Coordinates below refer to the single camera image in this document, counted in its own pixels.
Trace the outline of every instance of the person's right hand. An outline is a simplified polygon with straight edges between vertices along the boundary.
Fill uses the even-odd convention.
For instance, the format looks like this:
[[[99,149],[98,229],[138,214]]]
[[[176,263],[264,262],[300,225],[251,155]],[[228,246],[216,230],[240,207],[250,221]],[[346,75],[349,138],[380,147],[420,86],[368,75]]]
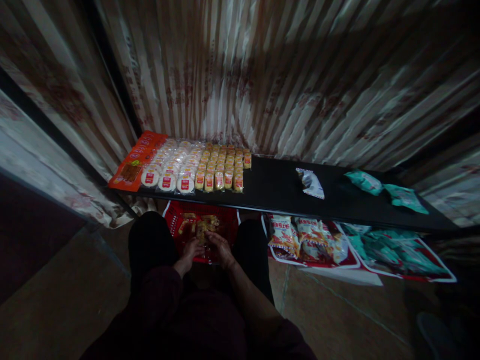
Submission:
[[[218,259],[222,269],[227,270],[231,268],[237,261],[232,255],[229,242],[216,232],[205,231],[205,235],[207,236],[208,240],[218,249]]]

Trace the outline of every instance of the leg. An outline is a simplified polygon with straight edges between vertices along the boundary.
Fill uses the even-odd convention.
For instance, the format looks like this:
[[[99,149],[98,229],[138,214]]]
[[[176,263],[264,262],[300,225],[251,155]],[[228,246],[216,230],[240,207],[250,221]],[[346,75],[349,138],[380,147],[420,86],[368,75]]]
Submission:
[[[128,255],[132,295],[138,293],[149,270],[172,266],[179,259],[167,221],[158,212],[148,211],[135,221],[128,234]]]
[[[232,254],[251,282],[273,304],[274,296],[269,277],[268,240],[262,223],[246,220],[238,227]]]

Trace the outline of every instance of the tiled floor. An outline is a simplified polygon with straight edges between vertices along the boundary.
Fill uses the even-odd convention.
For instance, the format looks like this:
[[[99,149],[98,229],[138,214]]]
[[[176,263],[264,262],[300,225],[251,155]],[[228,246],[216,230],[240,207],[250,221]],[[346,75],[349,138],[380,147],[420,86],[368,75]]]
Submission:
[[[131,225],[81,231],[0,306],[0,359],[78,359],[127,303]],[[269,265],[275,306],[319,359],[431,358],[415,315],[438,308],[432,285],[358,286]]]

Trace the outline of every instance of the hand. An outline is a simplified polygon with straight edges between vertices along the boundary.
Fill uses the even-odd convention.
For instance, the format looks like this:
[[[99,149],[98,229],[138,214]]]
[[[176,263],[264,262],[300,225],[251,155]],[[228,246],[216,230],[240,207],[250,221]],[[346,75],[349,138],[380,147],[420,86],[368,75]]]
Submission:
[[[185,247],[183,248],[183,255],[181,256],[180,260],[173,265],[173,268],[180,274],[180,277],[183,278],[184,275],[192,268],[194,257],[204,254],[205,248],[200,245],[200,240],[194,237],[185,244]]]
[[[218,235],[216,232],[205,231],[208,240],[218,249],[218,258],[222,269],[228,270],[236,264],[236,260],[230,250],[230,245],[227,240]]]

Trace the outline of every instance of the black table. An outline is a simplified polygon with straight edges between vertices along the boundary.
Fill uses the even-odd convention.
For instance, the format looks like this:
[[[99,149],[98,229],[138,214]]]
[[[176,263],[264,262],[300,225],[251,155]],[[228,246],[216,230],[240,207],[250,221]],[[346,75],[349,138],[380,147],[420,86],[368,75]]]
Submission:
[[[325,193],[325,199],[302,192],[302,182],[296,168],[313,170]],[[373,196],[360,190],[344,176],[350,169],[340,166],[254,157],[252,169],[243,171],[244,193],[214,191],[195,195],[180,195],[140,189],[121,194],[189,201],[202,204],[266,211],[276,214],[342,221],[360,225],[408,229],[425,233],[457,230],[458,227],[420,196],[429,214],[421,214],[403,206],[393,206],[390,194],[384,190]],[[393,175],[368,171],[383,184],[402,183]]]

